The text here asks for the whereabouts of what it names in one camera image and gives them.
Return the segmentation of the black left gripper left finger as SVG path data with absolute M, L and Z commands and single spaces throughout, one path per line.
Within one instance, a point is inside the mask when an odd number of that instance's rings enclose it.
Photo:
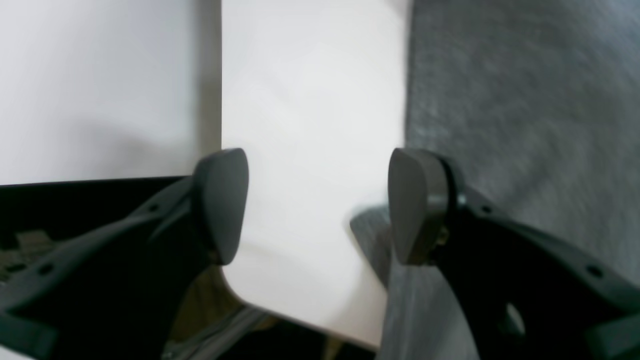
M 1 290 L 1 347 L 35 360 L 158 360 L 185 293 L 228 265 L 242 235 L 249 162 L 208 155 L 124 219 L 43 256 Z

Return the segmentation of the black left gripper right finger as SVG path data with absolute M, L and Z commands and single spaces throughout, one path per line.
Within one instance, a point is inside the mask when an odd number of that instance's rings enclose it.
M 387 189 L 398 262 L 439 269 L 480 358 L 639 358 L 637 285 L 576 246 L 509 219 L 436 153 L 396 148 Z

